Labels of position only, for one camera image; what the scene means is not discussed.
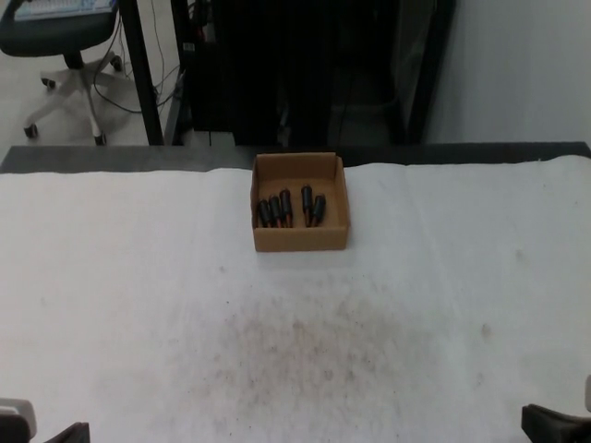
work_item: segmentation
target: open cardboard box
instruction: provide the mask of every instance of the open cardboard box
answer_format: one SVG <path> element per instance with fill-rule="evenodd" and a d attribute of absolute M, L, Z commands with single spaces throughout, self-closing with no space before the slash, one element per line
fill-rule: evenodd
<path fill-rule="evenodd" d="M 302 210 L 304 185 L 312 186 L 313 197 L 326 196 L 324 220 L 307 228 Z M 283 189 L 291 193 L 293 228 L 263 228 L 259 201 Z M 322 251 L 345 249 L 349 235 L 349 200 L 343 161 L 334 153 L 262 154 L 252 169 L 250 190 L 252 232 L 259 252 Z"/>

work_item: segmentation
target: chair wheel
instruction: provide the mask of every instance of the chair wheel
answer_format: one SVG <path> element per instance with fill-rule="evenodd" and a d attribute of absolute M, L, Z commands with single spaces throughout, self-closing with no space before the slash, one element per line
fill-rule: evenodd
<path fill-rule="evenodd" d="M 111 59 L 111 66 L 115 70 L 115 72 L 123 71 L 123 61 L 119 55 L 116 55 Z"/>
<path fill-rule="evenodd" d="M 45 85 L 45 87 L 47 87 L 48 90 L 55 89 L 55 82 L 53 80 L 50 80 L 49 78 L 42 78 L 41 83 Z"/>
<path fill-rule="evenodd" d="M 31 126 L 25 127 L 25 136 L 27 136 L 27 138 L 37 138 L 37 136 L 39 136 L 37 125 L 33 123 Z"/>
<path fill-rule="evenodd" d="M 94 143 L 96 143 L 96 146 L 105 146 L 107 144 L 107 136 L 104 134 L 104 132 L 98 137 L 94 138 Z"/>

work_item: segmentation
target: white wall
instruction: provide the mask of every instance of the white wall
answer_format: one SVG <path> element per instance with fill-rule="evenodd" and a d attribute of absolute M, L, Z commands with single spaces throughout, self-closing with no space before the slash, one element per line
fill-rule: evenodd
<path fill-rule="evenodd" d="M 591 0 L 458 0 L 428 141 L 591 142 Z"/>

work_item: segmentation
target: white cloth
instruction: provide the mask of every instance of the white cloth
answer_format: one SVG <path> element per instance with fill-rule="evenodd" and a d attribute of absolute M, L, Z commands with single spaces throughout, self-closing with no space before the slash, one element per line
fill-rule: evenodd
<path fill-rule="evenodd" d="M 257 254 L 250 172 L 0 176 L 0 396 L 44 441 L 523 441 L 585 414 L 591 162 L 346 170 L 344 252 Z"/>

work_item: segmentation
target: keyboard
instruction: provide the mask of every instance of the keyboard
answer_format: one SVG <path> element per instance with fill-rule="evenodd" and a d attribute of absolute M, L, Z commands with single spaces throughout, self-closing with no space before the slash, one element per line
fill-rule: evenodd
<path fill-rule="evenodd" d="M 15 21 L 88 16 L 112 12 L 116 0 L 24 0 Z"/>

